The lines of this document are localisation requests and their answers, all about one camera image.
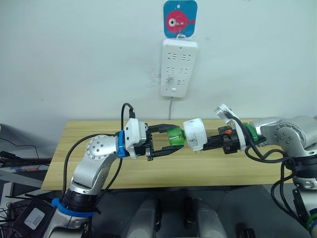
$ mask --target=pink fish illustration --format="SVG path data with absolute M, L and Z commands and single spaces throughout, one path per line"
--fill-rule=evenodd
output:
M 188 24 L 194 24 L 195 20 L 188 20 L 187 16 L 179 10 L 171 11 L 166 18 L 167 28 L 170 32 L 178 33 L 183 31 Z

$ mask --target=power strip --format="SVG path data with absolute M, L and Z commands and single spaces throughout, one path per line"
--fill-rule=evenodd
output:
M 160 93 L 185 97 L 196 60 L 198 45 L 193 41 L 163 41 Z

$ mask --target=electrical outlet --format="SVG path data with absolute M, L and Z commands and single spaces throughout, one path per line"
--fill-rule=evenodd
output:
M 185 97 L 196 60 L 198 45 L 193 41 L 163 41 L 160 93 Z

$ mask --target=wooden table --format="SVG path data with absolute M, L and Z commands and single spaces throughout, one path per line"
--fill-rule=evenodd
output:
M 168 123 L 182 127 L 183 120 L 147 120 L 146 122 L 148 125 Z M 221 120 L 203 122 L 207 136 L 216 135 L 218 127 L 225 125 Z M 119 129 L 120 121 L 69 121 L 55 151 L 42 189 L 62 189 L 65 156 L 76 141 L 90 134 L 115 133 Z M 168 144 L 166 133 L 155 133 L 153 140 L 155 149 Z M 68 183 L 76 165 L 83 158 L 87 142 L 81 143 L 69 159 Z M 260 151 L 265 152 L 271 148 L 274 147 L 267 146 L 260 148 Z M 278 157 L 279 154 L 273 154 L 270 159 Z M 116 160 L 112 164 L 105 185 L 113 177 L 118 162 L 119 160 Z M 214 149 L 195 153 L 185 145 L 169 156 L 157 157 L 150 162 L 145 156 L 136 160 L 130 157 L 124 158 L 121 171 L 111 188 L 267 184 L 279 179 L 279 168 L 280 164 L 255 162 L 247 158 L 243 152 L 225 155 L 222 149 Z

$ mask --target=orange component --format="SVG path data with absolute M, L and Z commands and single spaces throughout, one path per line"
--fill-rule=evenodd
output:
M 227 135 L 232 134 L 232 132 L 233 132 L 232 129 L 226 130 L 226 134 L 227 134 Z

